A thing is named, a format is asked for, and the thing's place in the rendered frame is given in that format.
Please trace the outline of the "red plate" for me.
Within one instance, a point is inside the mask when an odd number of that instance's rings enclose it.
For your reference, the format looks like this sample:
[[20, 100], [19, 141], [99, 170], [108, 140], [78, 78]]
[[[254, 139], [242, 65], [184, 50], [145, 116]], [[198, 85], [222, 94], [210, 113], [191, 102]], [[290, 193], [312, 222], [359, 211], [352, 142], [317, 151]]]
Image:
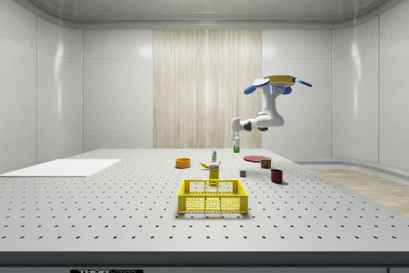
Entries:
[[243, 157], [243, 160], [248, 162], [255, 162], [260, 163], [262, 160], [270, 160], [270, 157], [262, 156], [262, 155], [246, 155]]

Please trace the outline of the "white board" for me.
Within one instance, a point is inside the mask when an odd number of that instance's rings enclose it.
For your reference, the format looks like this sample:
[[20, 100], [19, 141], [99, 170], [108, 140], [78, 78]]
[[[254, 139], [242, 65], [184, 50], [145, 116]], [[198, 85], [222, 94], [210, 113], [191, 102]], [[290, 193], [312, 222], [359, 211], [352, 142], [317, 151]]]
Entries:
[[1, 174], [0, 177], [89, 177], [121, 159], [56, 159]]

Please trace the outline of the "yellow basket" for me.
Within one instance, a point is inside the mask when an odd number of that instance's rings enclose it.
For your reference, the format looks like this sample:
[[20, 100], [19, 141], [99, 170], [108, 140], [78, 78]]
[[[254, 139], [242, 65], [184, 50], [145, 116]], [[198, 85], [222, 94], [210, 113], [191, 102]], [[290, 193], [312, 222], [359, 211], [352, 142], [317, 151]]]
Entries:
[[239, 180], [184, 179], [179, 212], [248, 212], [248, 194]]

